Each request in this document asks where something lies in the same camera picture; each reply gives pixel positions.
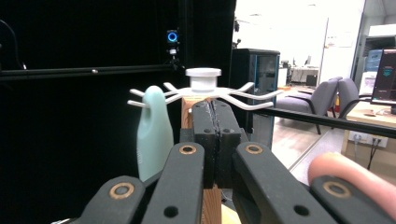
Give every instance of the monitor screen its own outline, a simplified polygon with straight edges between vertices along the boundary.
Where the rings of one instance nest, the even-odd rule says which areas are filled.
[[[375,79],[373,105],[390,105],[396,114],[396,49],[384,49]]]

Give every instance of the chair backrest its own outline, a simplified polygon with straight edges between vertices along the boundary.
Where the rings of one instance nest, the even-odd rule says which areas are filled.
[[[337,80],[340,81],[343,77],[332,77],[329,80]],[[337,99],[337,89],[334,91],[334,97],[332,98],[332,102],[330,103],[329,107],[333,107],[335,105],[335,100]]]
[[[340,113],[347,114],[354,107],[349,106],[348,111],[344,111],[347,105],[359,99],[358,88],[351,78],[343,78],[338,82],[338,92],[340,95]]]
[[[327,114],[327,110],[331,107],[332,99],[337,91],[337,85],[337,79],[324,81],[320,83],[312,93],[311,101],[315,107],[317,115]]]

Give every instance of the white plastic object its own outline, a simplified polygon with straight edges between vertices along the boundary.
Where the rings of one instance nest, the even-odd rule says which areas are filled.
[[[166,98],[165,102],[170,104],[185,96],[206,96],[210,98],[221,98],[228,101],[229,103],[238,106],[244,110],[256,110],[265,107],[271,107],[274,104],[272,102],[266,102],[257,105],[247,105],[235,98],[232,95],[243,96],[253,100],[267,100],[276,97],[283,91],[273,91],[265,95],[252,95],[245,93],[250,88],[254,86],[253,82],[248,82],[243,87],[238,90],[217,87],[217,77],[220,76],[220,70],[216,68],[192,68],[186,70],[186,76],[190,76],[191,87],[176,89],[171,83],[165,82],[163,85],[169,91],[166,92],[165,96],[170,96]],[[135,89],[131,89],[130,93],[143,97],[144,93]],[[129,105],[136,105],[140,107],[149,107],[144,103],[139,103],[136,101],[128,101]]]
[[[218,86],[218,77],[221,70],[216,68],[192,68],[186,70],[190,77],[190,87],[193,92],[214,91]]]

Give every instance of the brass screw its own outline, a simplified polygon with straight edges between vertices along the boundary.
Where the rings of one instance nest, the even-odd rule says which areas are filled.
[[[127,188],[126,192],[122,192],[119,193],[117,192],[117,189],[119,188]],[[119,183],[116,184],[115,186],[113,186],[113,188],[111,188],[110,192],[108,193],[110,195],[111,198],[115,199],[115,200],[121,200],[121,199],[126,199],[129,196],[131,196],[131,194],[134,193],[134,185],[131,183]]]
[[[260,154],[263,152],[262,147],[259,147],[257,145],[247,145],[245,147],[245,151],[250,154]]]
[[[193,147],[193,146],[183,146],[183,147],[179,148],[178,151],[181,154],[190,155],[190,154],[195,153],[197,151],[197,148]]]
[[[337,198],[348,198],[351,196],[350,190],[347,187],[334,181],[325,182],[323,184],[323,188],[332,196]]]

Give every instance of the mint green soft toy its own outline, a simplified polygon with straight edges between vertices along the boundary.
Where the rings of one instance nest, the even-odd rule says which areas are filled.
[[[143,96],[142,114],[137,129],[137,165],[139,178],[146,181],[160,172],[174,145],[165,96],[161,88],[150,86]]]

